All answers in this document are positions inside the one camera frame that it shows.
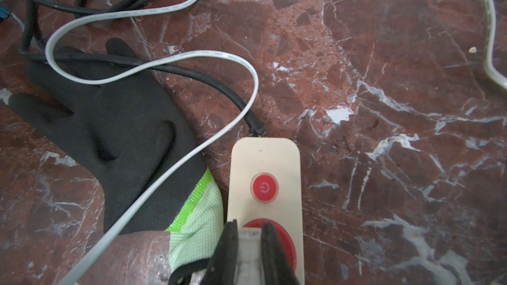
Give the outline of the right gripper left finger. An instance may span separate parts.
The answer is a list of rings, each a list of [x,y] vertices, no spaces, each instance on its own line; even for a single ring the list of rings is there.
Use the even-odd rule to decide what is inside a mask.
[[[233,285],[238,258],[238,224],[227,222],[200,285]]]

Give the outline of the black work glove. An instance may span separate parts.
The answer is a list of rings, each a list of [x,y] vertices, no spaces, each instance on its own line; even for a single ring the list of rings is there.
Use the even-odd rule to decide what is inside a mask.
[[[14,94],[9,107],[95,176],[104,191],[109,230],[162,174],[198,142],[188,120],[149,71],[92,85],[124,68],[71,61],[62,68],[86,80],[75,83],[49,65],[30,61],[26,76],[57,101]],[[123,232],[170,233],[170,284],[188,284],[206,268],[223,229],[223,202],[202,154],[175,171],[143,204]]]

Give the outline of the beige red power strip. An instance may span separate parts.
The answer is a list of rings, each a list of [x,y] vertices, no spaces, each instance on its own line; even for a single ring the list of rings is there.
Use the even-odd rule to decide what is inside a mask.
[[[239,227],[275,225],[304,284],[301,154],[286,138],[246,137],[232,149],[227,219]]]

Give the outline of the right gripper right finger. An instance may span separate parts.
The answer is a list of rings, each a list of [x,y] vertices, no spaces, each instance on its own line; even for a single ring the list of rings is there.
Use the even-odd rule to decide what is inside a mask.
[[[263,222],[261,226],[261,258],[266,285],[300,284],[271,222]]]

